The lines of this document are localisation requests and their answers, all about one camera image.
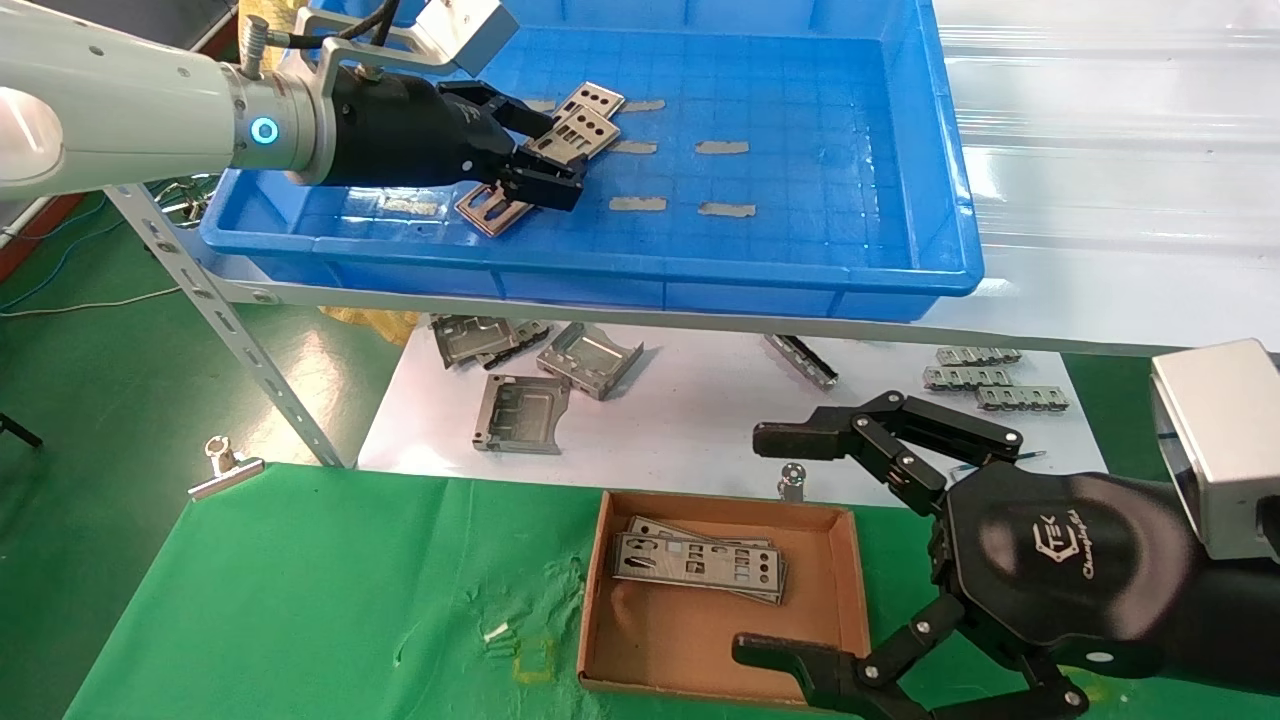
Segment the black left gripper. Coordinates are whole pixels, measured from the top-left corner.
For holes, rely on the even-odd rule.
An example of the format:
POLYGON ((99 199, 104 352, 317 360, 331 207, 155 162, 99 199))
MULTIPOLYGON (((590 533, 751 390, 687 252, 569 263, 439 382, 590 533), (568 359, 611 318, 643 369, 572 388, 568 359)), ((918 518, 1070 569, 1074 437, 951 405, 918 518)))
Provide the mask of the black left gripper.
POLYGON ((511 202, 572 211, 588 156, 567 161, 515 149, 511 132, 538 138, 553 117, 483 81, 440 85, 387 72, 379 81, 339 69, 332 90, 334 149, 328 186, 430 188, 492 182, 511 202))

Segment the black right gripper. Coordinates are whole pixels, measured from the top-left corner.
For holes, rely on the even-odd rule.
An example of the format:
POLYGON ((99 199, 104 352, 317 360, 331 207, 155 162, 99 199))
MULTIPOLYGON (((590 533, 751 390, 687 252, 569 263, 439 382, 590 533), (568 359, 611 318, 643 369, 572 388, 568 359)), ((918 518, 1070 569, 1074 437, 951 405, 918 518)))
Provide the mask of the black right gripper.
POLYGON ((1056 664, 1116 678, 1274 693, 1277 565, 1211 559, 1169 483, 1015 462, 1020 433, 887 391, 804 421, 763 421, 762 457, 856 461, 915 514, 940 515, 934 577, 948 592, 865 659, 831 644, 739 633, 736 664, 788 674, 808 706, 860 719, 1076 719, 1091 702, 1056 664), (952 486, 915 447, 982 468, 952 486), (925 708, 899 680, 964 626, 1024 691, 925 708))

